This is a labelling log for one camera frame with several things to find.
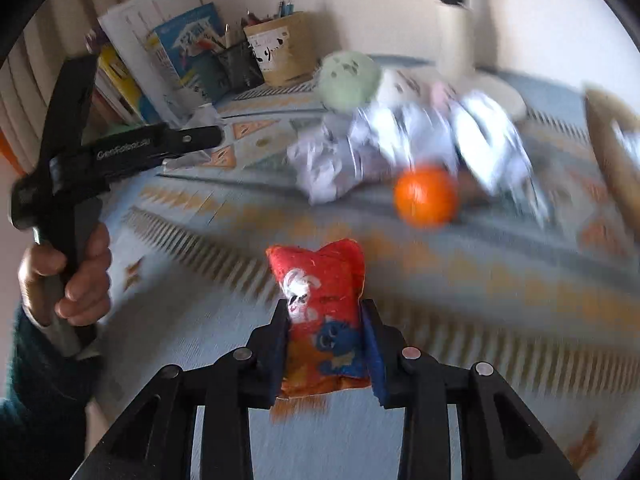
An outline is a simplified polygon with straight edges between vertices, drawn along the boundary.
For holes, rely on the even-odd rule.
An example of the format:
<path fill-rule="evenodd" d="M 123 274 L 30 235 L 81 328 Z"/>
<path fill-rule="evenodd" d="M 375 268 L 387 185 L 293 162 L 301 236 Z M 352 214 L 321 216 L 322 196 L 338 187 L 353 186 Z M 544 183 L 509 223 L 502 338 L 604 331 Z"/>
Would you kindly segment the dark teal sleeve forearm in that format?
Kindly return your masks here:
<path fill-rule="evenodd" d="M 1 399 L 1 477 L 69 479 L 85 458 L 86 406 L 102 359 L 66 358 L 22 307 Z"/>

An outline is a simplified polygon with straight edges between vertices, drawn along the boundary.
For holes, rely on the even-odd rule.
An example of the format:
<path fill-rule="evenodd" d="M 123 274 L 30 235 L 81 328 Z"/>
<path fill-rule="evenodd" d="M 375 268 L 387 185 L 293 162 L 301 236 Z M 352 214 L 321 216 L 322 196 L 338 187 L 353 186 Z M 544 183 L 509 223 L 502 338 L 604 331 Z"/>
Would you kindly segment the person's left hand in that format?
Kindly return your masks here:
<path fill-rule="evenodd" d="M 41 326 L 51 325 L 56 316 L 73 326 L 98 322 L 111 310 L 107 273 L 111 263 L 110 234 L 99 222 L 88 239 L 85 259 L 67 282 L 62 298 L 47 306 L 44 279 L 60 274 L 66 259 L 48 243 L 33 244 L 26 249 L 17 272 L 25 311 Z"/>

